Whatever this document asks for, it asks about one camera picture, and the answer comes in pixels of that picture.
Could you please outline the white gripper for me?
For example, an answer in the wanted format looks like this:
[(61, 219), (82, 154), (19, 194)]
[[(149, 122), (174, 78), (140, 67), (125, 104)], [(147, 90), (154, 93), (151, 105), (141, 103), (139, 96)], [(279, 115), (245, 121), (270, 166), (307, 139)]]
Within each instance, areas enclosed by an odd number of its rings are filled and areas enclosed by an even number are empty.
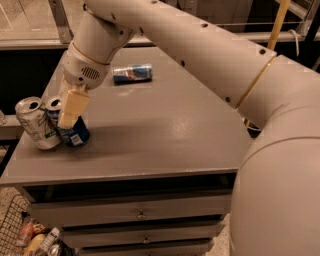
[(70, 129), (86, 110), (90, 101), (86, 91), (73, 89), (73, 85), (85, 85), (88, 90), (99, 87), (108, 74), (110, 66), (90, 60), (79, 52), (74, 44), (69, 45), (62, 63), (64, 77), (61, 80), (59, 97), (63, 101), (58, 126)]

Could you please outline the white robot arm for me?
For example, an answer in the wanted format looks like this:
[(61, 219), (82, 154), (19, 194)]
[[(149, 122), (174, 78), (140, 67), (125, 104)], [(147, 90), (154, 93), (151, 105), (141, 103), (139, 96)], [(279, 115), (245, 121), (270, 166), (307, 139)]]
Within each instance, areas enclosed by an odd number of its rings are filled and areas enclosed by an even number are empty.
[(84, 3), (63, 58), (60, 126), (140, 32), (261, 130), (234, 184), (230, 256), (320, 256), (318, 73), (160, 0)]

